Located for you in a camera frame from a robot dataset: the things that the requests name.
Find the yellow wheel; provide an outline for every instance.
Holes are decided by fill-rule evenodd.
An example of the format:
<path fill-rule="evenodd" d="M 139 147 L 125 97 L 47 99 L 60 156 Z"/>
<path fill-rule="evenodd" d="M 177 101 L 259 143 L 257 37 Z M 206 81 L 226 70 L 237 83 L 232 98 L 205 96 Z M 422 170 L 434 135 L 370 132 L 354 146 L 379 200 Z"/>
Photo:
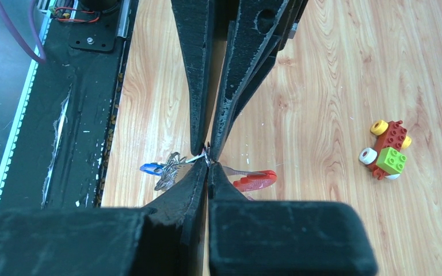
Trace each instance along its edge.
<path fill-rule="evenodd" d="M 405 150 L 413 141 L 413 139 L 411 139 L 411 137 L 409 137 L 408 135 L 406 135 L 406 138 L 404 139 L 404 142 L 402 142 L 402 150 Z"/>
<path fill-rule="evenodd" d="M 370 128 L 370 132 L 379 136 L 382 133 L 384 133 L 387 130 L 387 128 L 388 128 L 387 122 L 385 122 L 384 120 L 378 120 L 372 125 L 372 127 Z"/>

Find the lego vehicle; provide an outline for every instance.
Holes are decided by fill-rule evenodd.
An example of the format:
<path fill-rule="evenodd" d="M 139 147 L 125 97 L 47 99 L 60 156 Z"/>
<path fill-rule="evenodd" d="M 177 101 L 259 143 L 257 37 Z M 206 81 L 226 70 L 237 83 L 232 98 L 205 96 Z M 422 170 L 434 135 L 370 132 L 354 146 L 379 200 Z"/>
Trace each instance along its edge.
<path fill-rule="evenodd" d="M 372 171 L 372 175 L 378 180 L 396 179 L 404 169 L 407 157 L 400 151 L 409 147 L 412 139 L 407 135 L 407 129 L 401 124 L 402 121 L 379 120 L 370 127 L 370 131 L 378 137 L 377 142 L 374 148 L 364 149 L 359 160 Z"/>

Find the wooden tabletop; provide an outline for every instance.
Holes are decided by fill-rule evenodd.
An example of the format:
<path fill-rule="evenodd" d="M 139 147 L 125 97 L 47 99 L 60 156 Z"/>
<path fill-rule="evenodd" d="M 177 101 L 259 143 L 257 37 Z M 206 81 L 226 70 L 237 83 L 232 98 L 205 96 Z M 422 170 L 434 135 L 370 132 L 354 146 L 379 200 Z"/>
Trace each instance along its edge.
<path fill-rule="evenodd" d="M 188 155 L 188 97 L 170 1 L 141 0 L 102 206 L 159 195 L 139 167 Z M 358 160 L 379 119 L 402 120 L 413 139 L 394 181 Z M 255 199 L 353 206 L 381 275 L 442 275 L 442 0 L 310 0 L 220 161 L 277 172 L 246 193 Z"/>

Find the round hole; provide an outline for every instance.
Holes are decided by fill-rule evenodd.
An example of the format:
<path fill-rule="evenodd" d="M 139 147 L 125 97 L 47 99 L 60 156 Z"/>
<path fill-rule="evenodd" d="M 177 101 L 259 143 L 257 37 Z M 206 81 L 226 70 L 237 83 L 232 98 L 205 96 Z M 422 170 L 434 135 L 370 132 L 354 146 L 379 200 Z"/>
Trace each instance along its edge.
<path fill-rule="evenodd" d="M 275 12 L 273 12 L 273 10 L 263 10 L 258 14 L 255 22 L 257 24 L 257 30 L 260 33 L 266 34 L 273 27 Z"/>

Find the lime green block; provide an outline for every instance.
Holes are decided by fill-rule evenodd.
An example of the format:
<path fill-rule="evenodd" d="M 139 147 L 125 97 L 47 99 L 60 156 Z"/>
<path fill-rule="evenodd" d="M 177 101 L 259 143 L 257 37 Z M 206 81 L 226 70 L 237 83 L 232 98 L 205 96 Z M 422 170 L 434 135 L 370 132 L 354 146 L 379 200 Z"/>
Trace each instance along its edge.
<path fill-rule="evenodd" d="M 395 148 L 384 148 L 380 151 L 379 158 L 377 158 L 377 167 L 384 170 L 390 175 L 400 174 L 404 169 L 407 157 L 395 150 Z"/>

